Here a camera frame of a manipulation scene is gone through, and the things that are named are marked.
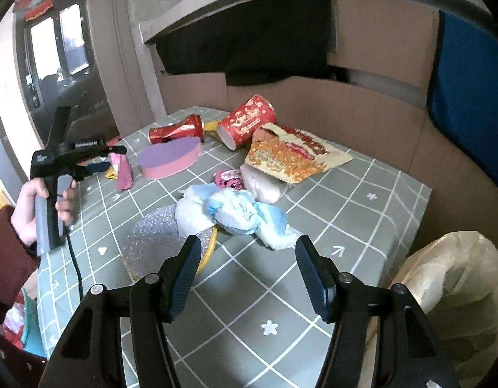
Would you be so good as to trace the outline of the dark red left sleeve forearm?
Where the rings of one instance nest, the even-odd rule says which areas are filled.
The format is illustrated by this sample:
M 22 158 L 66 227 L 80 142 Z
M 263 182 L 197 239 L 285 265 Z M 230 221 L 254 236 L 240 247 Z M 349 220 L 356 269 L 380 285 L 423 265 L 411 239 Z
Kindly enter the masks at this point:
M 0 210 L 0 325 L 14 305 L 18 293 L 37 269 L 39 260 L 19 238 L 11 222 L 14 208 Z

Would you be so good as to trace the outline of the person's left hand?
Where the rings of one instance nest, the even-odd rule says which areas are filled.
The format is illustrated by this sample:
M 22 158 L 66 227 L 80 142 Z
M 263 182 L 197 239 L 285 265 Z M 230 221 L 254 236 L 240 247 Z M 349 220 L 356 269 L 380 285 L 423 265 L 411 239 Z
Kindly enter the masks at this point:
M 73 201 L 76 187 L 77 183 L 73 180 L 70 187 L 63 192 L 62 198 L 56 203 L 58 217 L 65 225 L 71 225 L 74 221 Z M 37 240 L 35 213 L 37 196 L 42 199 L 47 199 L 49 196 L 47 185 L 42 178 L 31 179 L 22 186 L 16 208 L 10 218 L 17 236 L 26 247 L 30 247 Z

